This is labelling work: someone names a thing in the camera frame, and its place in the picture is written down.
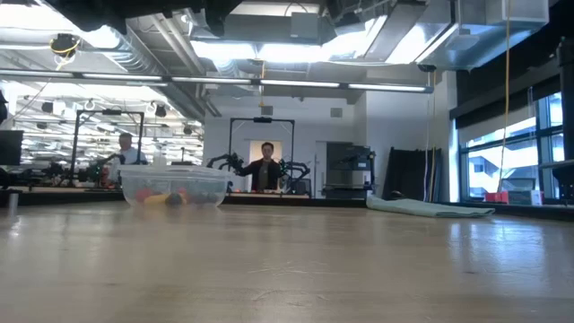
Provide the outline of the clear plastic tupperware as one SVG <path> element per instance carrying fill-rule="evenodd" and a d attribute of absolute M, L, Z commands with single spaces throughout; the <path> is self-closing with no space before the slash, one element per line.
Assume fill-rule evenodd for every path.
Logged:
<path fill-rule="evenodd" d="M 153 166 L 153 165 L 122 165 L 119 167 L 122 191 L 130 205 L 145 205 L 135 200 L 135 192 L 140 188 L 149 188 L 152 195 L 178 193 L 179 188 L 185 188 L 190 202 L 179 206 L 218 206 L 227 195 L 231 174 L 225 170 L 210 169 L 202 166 Z M 191 196 L 196 193 L 216 193 L 220 196 L 218 205 L 206 203 L 195 205 Z"/>

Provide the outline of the person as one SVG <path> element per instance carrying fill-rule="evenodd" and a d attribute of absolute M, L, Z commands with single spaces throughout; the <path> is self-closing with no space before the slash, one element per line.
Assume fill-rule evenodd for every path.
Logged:
<path fill-rule="evenodd" d="M 126 165 L 147 164 L 147 159 L 144 153 L 133 147 L 132 139 L 133 137 L 128 133 L 121 134 L 118 138 L 120 149 L 116 153 L 116 157 L 111 160 L 111 164 L 109 166 L 109 180 L 112 182 L 118 181 L 118 167 L 122 162 Z"/>
<path fill-rule="evenodd" d="M 263 157 L 251 162 L 247 167 L 236 171 L 241 177 L 252 176 L 251 190 L 264 192 L 266 190 L 276 190 L 281 176 L 281 166 L 273 160 L 274 145 L 264 142 L 261 145 Z"/>

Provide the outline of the long ceiling light strip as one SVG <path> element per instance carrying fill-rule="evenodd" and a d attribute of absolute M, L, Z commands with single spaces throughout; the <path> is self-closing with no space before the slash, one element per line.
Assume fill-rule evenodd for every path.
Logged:
<path fill-rule="evenodd" d="M 277 79 L 252 78 L 221 78 L 207 76 L 168 76 L 143 74 L 107 74 L 86 72 L 61 72 L 49 70 L 23 70 L 0 68 L 0 76 L 6 78 L 53 78 L 57 80 L 76 80 L 94 82 L 121 82 L 144 84 L 167 83 L 195 83 L 217 85 L 253 85 L 253 86 L 282 86 L 301 88 L 320 88 L 346 91 L 374 91 L 374 92 L 412 92 L 433 93 L 432 86 L 407 85 L 394 83 L 341 83 L 324 81 L 293 81 Z"/>

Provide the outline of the black leaning panel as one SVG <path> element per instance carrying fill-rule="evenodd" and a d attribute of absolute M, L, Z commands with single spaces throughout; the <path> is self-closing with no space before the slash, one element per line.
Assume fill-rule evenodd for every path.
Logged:
<path fill-rule="evenodd" d="M 391 191 L 400 191 L 406 198 L 438 202 L 442 173 L 442 150 L 400 150 L 392 147 L 381 198 L 387 200 Z"/>

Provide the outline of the grey ceiling unit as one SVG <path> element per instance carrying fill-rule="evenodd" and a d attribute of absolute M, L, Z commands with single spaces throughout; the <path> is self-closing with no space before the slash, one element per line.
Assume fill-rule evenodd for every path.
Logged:
<path fill-rule="evenodd" d="M 319 19 L 316 13 L 291 14 L 291 39 L 300 43 L 316 44 L 319 38 Z"/>

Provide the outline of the green folded towel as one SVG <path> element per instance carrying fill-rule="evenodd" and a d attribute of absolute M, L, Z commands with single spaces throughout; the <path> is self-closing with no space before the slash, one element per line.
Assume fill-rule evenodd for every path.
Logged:
<path fill-rule="evenodd" d="M 384 200 L 375 196 L 367 198 L 366 206 L 381 212 L 430 218 L 481 218 L 495 213 L 493 208 L 434 204 L 409 198 Z"/>

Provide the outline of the background robot workstation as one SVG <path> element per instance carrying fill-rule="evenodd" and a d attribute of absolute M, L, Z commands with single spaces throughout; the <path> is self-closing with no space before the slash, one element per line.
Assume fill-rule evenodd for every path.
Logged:
<path fill-rule="evenodd" d="M 47 167 L 24 170 L 21 173 L 21 178 L 29 187 L 75 188 L 82 182 L 91 182 L 96 188 L 104 188 L 109 174 L 107 165 L 112 162 L 124 164 L 125 160 L 126 158 L 123 155 L 114 153 L 104 159 L 96 160 L 86 168 L 79 170 L 65 169 L 59 162 L 51 161 Z"/>

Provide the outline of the black monitor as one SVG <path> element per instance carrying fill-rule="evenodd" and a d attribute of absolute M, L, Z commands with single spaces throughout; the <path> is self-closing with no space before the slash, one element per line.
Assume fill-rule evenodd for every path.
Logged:
<path fill-rule="evenodd" d="M 0 130 L 0 166 L 21 164 L 22 140 L 21 130 Z"/>

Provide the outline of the black table frame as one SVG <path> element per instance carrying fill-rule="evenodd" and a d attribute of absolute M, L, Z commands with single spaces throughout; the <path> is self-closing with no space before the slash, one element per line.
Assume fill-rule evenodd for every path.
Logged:
<path fill-rule="evenodd" d="M 18 196 L 18 205 L 63 205 L 96 202 L 116 202 L 125 200 L 121 192 L 22 192 L 9 189 L 0 190 L 0 208 L 8 206 L 9 196 Z M 366 208 L 364 200 L 342 199 L 308 199 L 287 197 L 237 197 L 229 196 L 223 200 L 224 205 L 278 205 L 278 206 L 306 206 L 306 207 L 340 207 L 340 208 Z M 504 205 L 485 203 L 447 203 L 443 205 L 493 208 L 495 214 L 512 215 L 517 217 L 554 220 L 574 223 L 574 207 L 562 207 L 557 205 L 528 206 L 528 205 Z"/>

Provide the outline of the large silver air duct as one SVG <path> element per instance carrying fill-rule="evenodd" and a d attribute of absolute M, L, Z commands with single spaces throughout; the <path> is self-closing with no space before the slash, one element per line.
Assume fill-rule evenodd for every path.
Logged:
<path fill-rule="evenodd" d="M 415 59 L 418 65 L 472 70 L 539 31 L 549 0 L 448 0 L 449 22 Z"/>

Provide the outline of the black vertical post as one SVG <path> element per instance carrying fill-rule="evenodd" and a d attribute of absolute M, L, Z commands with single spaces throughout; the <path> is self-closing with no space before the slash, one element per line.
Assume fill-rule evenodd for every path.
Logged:
<path fill-rule="evenodd" d="M 564 156 L 567 166 L 560 169 L 561 192 L 574 201 L 574 38 L 563 38 L 558 46 L 561 82 L 561 108 Z"/>

